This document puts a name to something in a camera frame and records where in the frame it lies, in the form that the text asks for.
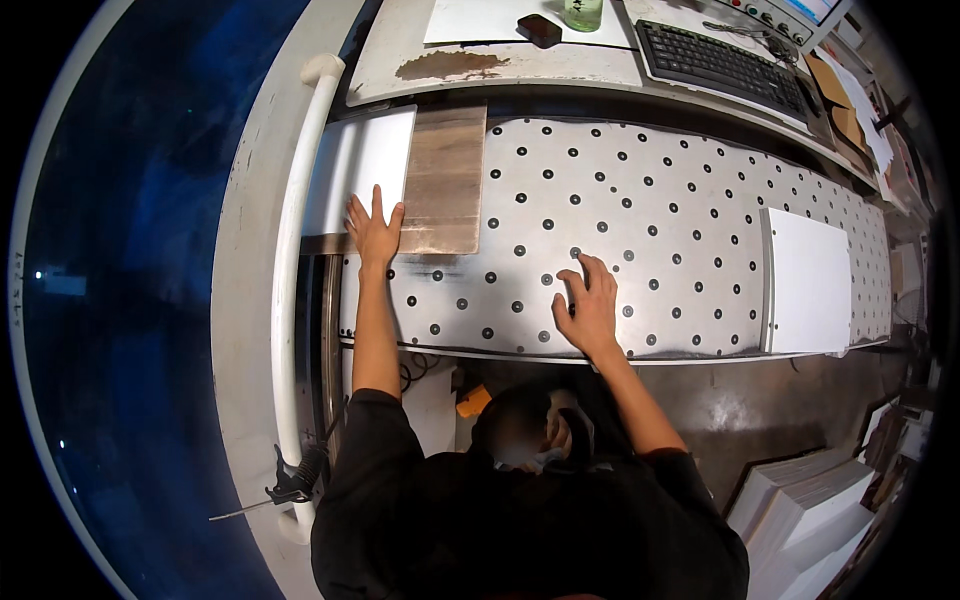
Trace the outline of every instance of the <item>orange object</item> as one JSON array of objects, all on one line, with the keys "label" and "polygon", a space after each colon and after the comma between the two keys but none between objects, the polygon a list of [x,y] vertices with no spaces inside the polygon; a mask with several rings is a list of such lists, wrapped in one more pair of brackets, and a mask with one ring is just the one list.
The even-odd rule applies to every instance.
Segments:
[{"label": "orange object", "polygon": [[462,402],[457,404],[457,413],[464,419],[479,415],[490,401],[490,392],[487,391],[487,388],[483,387],[483,384],[478,385],[464,396]]}]

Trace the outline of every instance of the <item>hand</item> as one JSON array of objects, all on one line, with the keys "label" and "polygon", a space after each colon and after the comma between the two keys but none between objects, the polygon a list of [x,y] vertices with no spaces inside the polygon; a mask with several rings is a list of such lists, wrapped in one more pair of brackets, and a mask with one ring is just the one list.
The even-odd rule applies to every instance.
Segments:
[{"label": "hand", "polygon": [[611,352],[623,354],[614,336],[616,327],[616,280],[607,265],[595,256],[581,253],[577,258],[587,270],[589,288],[579,273],[563,269],[557,279],[570,286],[574,316],[567,312],[563,294],[553,297],[553,317],[570,344],[596,362]]},{"label": "hand", "polygon": [[394,207],[390,224],[387,225],[383,221],[383,198],[380,195],[380,186],[375,185],[372,213],[373,216],[368,216],[367,210],[360,204],[360,199],[356,194],[351,194],[350,201],[347,203],[349,219],[344,219],[344,226],[360,253],[361,264],[385,270],[387,263],[394,257],[400,245],[403,203],[398,203]]}]

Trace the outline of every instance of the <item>left hand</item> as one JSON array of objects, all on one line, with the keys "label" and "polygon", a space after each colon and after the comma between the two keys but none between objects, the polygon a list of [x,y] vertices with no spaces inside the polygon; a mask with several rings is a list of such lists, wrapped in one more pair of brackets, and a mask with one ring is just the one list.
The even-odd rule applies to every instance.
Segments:
[{"label": "left hand", "polygon": [[383,221],[383,198],[380,195],[380,186],[375,185],[372,213],[373,215],[369,216],[356,194],[351,194],[350,201],[347,203],[349,219],[344,219],[344,226],[360,253],[361,264],[385,269],[400,245],[403,203],[398,203],[394,207],[390,224],[387,225]]}]

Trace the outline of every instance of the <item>wooden board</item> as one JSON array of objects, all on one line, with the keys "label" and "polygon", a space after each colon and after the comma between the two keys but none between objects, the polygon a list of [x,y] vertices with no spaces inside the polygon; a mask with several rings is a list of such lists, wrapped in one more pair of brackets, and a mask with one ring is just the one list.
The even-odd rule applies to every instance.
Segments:
[{"label": "wooden board", "polygon": [[[479,252],[486,105],[419,108],[410,140],[399,253]],[[304,236],[301,254],[356,253],[345,233]]]}]

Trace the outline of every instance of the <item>stain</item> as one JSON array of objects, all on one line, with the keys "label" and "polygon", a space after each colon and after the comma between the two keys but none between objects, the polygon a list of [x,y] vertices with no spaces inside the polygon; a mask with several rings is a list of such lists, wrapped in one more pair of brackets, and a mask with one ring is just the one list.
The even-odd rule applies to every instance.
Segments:
[{"label": "stain", "polygon": [[395,75],[404,81],[414,79],[439,78],[446,79],[456,75],[470,77],[493,77],[498,73],[491,72],[499,66],[510,62],[496,54],[472,54],[458,50],[444,52],[442,50],[404,62]]}]

